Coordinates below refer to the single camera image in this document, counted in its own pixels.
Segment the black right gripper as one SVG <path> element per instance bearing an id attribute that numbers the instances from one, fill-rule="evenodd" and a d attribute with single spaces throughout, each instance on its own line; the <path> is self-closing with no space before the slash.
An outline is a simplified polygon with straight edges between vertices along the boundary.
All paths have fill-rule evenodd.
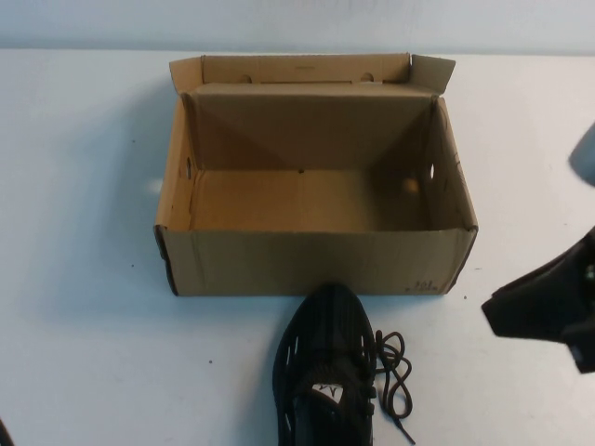
<path id="1" fill-rule="evenodd" d="M 594 231 L 547 264 L 493 292 L 482 311 L 497 336 L 564 343 L 594 372 Z"/>

